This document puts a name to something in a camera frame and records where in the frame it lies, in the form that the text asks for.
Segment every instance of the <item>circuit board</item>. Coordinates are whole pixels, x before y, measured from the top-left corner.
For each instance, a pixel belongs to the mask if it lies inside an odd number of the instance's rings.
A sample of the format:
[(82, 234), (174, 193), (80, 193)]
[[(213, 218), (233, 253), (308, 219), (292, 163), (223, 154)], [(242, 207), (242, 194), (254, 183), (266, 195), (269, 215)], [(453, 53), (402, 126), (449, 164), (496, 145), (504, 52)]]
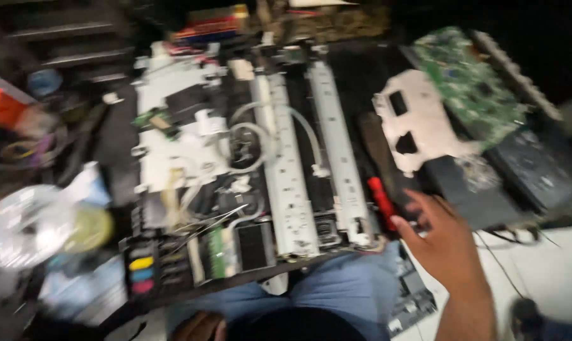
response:
[(484, 56), (457, 27), (418, 39), (414, 49), (450, 110), (472, 138), (488, 149), (525, 123), (529, 106), (519, 102)]

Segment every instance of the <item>hand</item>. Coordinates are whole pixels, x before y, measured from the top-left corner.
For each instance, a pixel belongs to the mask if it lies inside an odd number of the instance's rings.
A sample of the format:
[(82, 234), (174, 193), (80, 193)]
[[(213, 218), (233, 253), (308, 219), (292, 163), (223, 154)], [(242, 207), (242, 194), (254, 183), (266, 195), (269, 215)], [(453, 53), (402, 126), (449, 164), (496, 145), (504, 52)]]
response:
[(472, 231), (465, 220), (440, 197), (404, 191), (413, 200), (406, 210), (420, 212), (418, 223), (429, 226), (430, 231), (422, 238), (404, 218), (393, 216), (391, 221), (418, 262), (451, 296), (491, 297)]
[(170, 339), (173, 341), (225, 341), (227, 324), (223, 316), (219, 314), (198, 311), (195, 316), (176, 327)]

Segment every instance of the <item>blue jeans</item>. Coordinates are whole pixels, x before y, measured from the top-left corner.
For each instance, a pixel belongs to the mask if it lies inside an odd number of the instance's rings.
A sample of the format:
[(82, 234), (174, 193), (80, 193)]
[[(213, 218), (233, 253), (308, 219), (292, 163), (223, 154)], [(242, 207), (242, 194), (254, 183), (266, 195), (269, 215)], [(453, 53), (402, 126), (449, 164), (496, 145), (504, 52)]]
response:
[(289, 297), (268, 294), (253, 282), (169, 306), (168, 332), (200, 310), (223, 314), (229, 324), (282, 308), (312, 307), (341, 316), (368, 341), (388, 340), (387, 323), (399, 293), (398, 252), (399, 242), (391, 242), (383, 254), (351, 253), (312, 266)]
[(547, 321), (543, 326), (543, 341), (572, 341), (572, 325)]

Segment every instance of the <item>screwdriver handle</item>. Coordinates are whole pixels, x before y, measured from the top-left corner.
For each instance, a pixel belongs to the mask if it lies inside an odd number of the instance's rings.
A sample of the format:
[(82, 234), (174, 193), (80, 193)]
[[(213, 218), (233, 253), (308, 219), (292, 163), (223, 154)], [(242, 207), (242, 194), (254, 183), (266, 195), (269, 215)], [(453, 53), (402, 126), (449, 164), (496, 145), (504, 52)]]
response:
[(391, 222), (391, 216), (396, 214), (396, 210), (383, 189), (381, 179), (373, 176), (368, 179), (367, 183), (368, 187), (370, 187), (370, 190), (372, 191), (374, 202), (379, 206), (379, 211), (387, 223), (387, 228), (392, 231), (397, 230), (396, 226)]

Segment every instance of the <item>green circuit strip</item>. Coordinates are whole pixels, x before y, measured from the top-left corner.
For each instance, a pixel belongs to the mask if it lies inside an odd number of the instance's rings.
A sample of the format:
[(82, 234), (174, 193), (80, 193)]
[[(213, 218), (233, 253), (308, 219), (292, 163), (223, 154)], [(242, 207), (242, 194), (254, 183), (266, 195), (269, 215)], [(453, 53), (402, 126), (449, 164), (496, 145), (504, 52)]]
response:
[(525, 124), (528, 106), (506, 88), (460, 28), (434, 31), (418, 39), (414, 50), (445, 104), (483, 150)]
[(225, 260), (223, 252), (223, 228), (217, 227), (208, 234), (208, 249), (212, 269), (212, 278), (225, 278)]

